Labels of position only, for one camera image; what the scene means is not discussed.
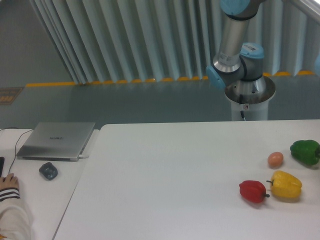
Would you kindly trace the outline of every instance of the pepper stem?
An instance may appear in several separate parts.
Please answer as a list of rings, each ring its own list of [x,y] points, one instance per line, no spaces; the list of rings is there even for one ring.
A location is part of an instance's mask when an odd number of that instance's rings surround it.
[[[274,181],[266,181],[267,183],[271,183],[271,185],[273,186],[274,185]]]

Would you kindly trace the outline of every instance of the person's arm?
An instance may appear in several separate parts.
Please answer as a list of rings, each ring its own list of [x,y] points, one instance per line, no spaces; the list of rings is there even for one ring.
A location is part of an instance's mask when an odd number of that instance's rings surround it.
[[[0,240],[30,240],[30,232],[18,178],[13,173],[0,177]]]

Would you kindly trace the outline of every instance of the blue joint cap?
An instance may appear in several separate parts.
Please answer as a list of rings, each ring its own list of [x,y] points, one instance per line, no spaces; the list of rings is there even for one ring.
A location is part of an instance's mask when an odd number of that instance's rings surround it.
[[[217,71],[214,69],[213,66],[207,66],[205,68],[205,73],[208,76],[208,79],[210,80],[210,83],[215,86],[217,89],[225,89],[226,85],[225,82],[222,80],[220,75],[217,73]]]
[[[320,77],[320,54],[315,60],[314,72],[315,72],[315,74],[317,74]]]
[[[220,7],[227,15],[238,15],[249,5],[250,0],[220,0]]]
[[[240,54],[249,59],[263,59],[265,57],[264,48],[253,42],[245,42]]]

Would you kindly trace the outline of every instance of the brown egg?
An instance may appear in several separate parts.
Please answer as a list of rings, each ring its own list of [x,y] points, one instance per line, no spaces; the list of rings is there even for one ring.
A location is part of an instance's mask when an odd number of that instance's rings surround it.
[[[284,155],[281,152],[273,152],[268,157],[269,167],[272,169],[276,169],[281,166],[284,161]]]

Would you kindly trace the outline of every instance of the green bell pepper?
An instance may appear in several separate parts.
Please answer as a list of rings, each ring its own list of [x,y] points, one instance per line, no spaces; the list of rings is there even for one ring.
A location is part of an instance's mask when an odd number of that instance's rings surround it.
[[[295,141],[290,151],[296,160],[306,165],[315,165],[320,160],[320,144],[314,140]]]

